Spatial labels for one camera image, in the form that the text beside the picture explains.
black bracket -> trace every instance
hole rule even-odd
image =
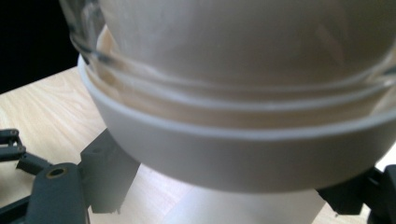
[[[396,165],[384,173],[372,168],[318,193],[339,215],[358,215],[365,203],[372,210],[368,224],[396,224]]]
[[[81,152],[79,165],[51,165],[26,152],[18,130],[0,132],[0,161],[19,160],[17,168],[36,175],[31,196],[0,208],[0,223],[82,224],[90,222],[88,207],[94,213],[120,211],[140,165],[107,130]]]

white base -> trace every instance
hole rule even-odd
[[[163,224],[308,224],[324,201],[314,190],[284,194],[234,194],[194,188]]]

light wood surface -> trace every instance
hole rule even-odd
[[[105,127],[76,68],[0,95],[0,129],[19,129],[27,150],[52,163],[78,163],[79,152]],[[392,150],[380,165],[395,158]],[[30,194],[34,177],[15,170],[16,164],[0,163],[0,207]],[[90,214],[91,223],[161,223],[192,188],[142,165],[121,214]],[[326,205],[313,223],[361,224],[367,215],[364,208],[360,216],[341,217]]]

